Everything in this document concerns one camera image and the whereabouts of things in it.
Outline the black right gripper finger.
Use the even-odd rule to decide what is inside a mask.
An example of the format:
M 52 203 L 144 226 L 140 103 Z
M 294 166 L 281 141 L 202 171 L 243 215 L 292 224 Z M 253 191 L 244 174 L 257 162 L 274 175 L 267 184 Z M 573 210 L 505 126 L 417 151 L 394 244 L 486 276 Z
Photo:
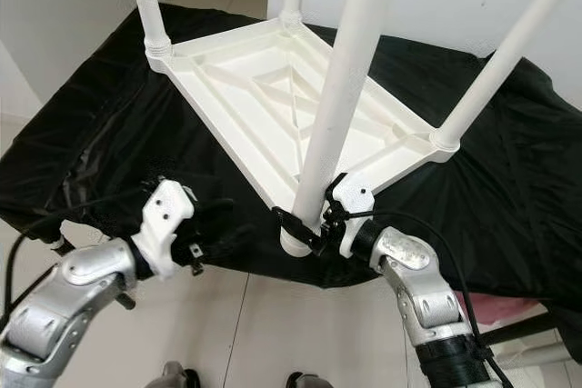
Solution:
M 280 247 L 287 254 L 320 254 L 323 251 L 323 238 L 302 219 L 279 206 L 274 206 L 271 211 L 280 227 Z

